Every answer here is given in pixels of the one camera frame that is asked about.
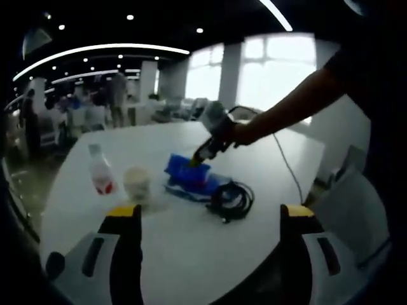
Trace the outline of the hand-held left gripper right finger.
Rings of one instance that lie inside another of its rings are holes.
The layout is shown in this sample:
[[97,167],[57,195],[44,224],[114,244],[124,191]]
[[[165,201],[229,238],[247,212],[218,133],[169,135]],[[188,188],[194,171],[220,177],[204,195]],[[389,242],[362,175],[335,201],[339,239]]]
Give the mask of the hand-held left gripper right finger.
[[310,209],[280,206],[284,304],[352,304],[354,256]]

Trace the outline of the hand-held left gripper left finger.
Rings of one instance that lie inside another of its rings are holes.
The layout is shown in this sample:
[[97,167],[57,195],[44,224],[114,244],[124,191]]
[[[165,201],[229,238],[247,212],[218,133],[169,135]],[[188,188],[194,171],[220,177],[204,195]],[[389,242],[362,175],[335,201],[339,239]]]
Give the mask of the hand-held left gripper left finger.
[[63,294],[71,304],[142,304],[140,206],[113,209],[66,255]]

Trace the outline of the person's right hand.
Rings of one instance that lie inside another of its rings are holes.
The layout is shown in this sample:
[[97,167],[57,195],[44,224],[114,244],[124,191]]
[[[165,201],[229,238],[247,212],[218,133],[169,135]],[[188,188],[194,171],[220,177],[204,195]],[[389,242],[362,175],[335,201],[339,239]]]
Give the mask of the person's right hand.
[[230,146],[238,148],[240,146],[251,145],[257,140],[256,131],[251,124],[239,123],[233,125],[233,127],[224,134],[222,142],[226,148]]

